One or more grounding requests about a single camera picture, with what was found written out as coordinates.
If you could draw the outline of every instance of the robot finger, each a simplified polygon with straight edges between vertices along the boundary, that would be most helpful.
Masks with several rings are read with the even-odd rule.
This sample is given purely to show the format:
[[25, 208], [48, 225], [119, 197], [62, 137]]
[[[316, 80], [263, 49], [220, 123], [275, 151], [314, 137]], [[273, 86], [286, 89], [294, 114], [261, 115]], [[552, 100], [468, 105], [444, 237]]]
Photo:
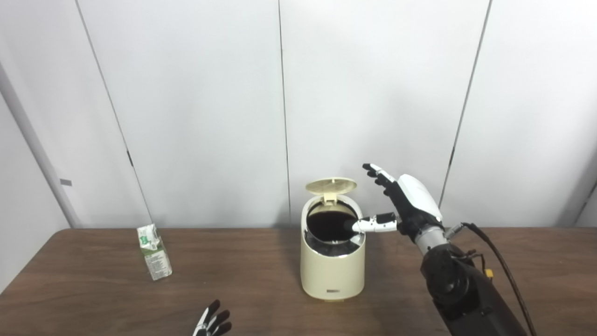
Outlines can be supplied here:
[[230, 329], [232, 329], [232, 323], [230, 323], [230, 322], [226, 322], [226, 323], [224, 323], [224, 324], [222, 324], [222, 325], [218, 326], [218, 327], [216, 328], [216, 330], [214, 330], [214, 333], [213, 333], [213, 334], [211, 334], [211, 336], [221, 336], [221, 335], [223, 335], [223, 334], [225, 334], [225, 333], [229, 332], [229, 331], [230, 331]]
[[222, 322], [227, 320], [228, 317], [230, 317], [230, 311], [228, 310], [219, 313], [213, 319], [211, 319], [210, 324], [207, 325], [207, 331], [210, 332], [210, 334], [213, 334], [215, 329], [221, 325]]
[[195, 327], [195, 331], [193, 331], [193, 336], [207, 336], [207, 323], [211, 320], [211, 316], [220, 308], [220, 300], [215, 300], [212, 302], [203, 312], [199, 322], [197, 322], [197, 326]]

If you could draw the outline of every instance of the cream trash can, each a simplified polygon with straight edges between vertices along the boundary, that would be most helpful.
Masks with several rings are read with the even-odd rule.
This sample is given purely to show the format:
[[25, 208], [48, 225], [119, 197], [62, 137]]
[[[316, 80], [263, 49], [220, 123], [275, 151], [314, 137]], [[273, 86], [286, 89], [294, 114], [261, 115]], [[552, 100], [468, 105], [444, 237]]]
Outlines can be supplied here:
[[365, 286], [365, 234], [348, 232], [344, 222], [362, 218], [355, 201], [343, 194], [356, 188], [346, 178], [307, 184], [317, 196], [301, 214], [300, 276], [304, 291], [326, 301], [359, 294]]

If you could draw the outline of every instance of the black robot finger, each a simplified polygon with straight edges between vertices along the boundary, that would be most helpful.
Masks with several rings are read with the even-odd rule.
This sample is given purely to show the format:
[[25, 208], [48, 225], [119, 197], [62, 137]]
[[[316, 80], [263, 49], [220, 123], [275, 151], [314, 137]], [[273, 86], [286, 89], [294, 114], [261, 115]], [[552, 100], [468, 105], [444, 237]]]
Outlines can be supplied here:
[[221, 325], [222, 322], [224, 322], [225, 320], [228, 320], [228, 317], [230, 317], [229, 310], [225, 310], [225, 311], [219, 313], [213, 319], [211, 319], [210, 324], [207, 325], [207, 331], [209, 331], [210, 334], [213, 334], [214, 331], [216, 330], [216, 328], [219, 325]]
[[224, 324], [222, 324], [222, 325], [218, 326], [218, 327], [216, 328], [216, 330], [214, 330], [214, 333], [213, 333], [213, 334], [211, 334], [211, 336], [221, 336], [221, 335], [223, 335], [223, 334], [225, 334], [225, 333], [229, 332], [229, 331], [230, 331], [230, 329], [232, 329], [232, 323], [230, 323], [230, 322], [226, 322], [226, 323], [224, 323]]

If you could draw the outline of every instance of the white robotic hand cover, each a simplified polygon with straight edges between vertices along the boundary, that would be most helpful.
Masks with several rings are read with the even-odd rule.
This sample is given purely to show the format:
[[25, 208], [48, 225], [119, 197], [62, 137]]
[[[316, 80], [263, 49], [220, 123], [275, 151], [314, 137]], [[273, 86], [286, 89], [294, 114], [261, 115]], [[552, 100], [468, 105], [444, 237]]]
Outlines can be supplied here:
[[430, 213], [435, 216], [439, 222], [443, 220], [438, 205], [421, 181], [408, 174], [403, 174], [398, 178], [398, 185], [402, 188], [402, 192], [414, 207]]

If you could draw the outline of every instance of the black cable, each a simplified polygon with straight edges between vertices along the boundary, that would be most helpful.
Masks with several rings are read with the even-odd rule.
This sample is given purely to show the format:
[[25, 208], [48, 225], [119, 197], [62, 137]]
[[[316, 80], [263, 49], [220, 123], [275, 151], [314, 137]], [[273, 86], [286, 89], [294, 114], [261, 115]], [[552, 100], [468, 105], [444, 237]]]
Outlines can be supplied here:
[[497, 250], [497, 247], [493, 245], [491, 239], [489, 239], [489, 237], [483, 231], [481, 231], [481, 229], [477, 225], [475, 225], [474, 223], [462, 223], [462, 225], [467, 227], [470, 231], [473, 231], [477, 236], [479, 236], [479, 238], [481, 238], [485, 243], [487, 243], [487, 245], [489, 245], [493, 253], [496, 255], [497, 259], [500, 261], [501, 267], [504, 269], [504, 272], [506, 273], [506, 277], [512, 285], [512, 289], [514, 290], [514, 294], [516, 295], [518, 304], [521, 306], [524, 319], [527, 321], [528, 330], [531, 332], [531, 336], [537, 336], [537, 331], [535, 331], [535, 326], [533, 325], [533, 322], [531, 320], [531, 315], [528, 313], [527, 305], [524, 303], [522, 295], [518, 290], [518, 286], [514, 281], [514, 277], [512, 276], [512, 273], [510, 272], [510, 269], [508, 268], [506, 261], [501, 256], [500, 251]]

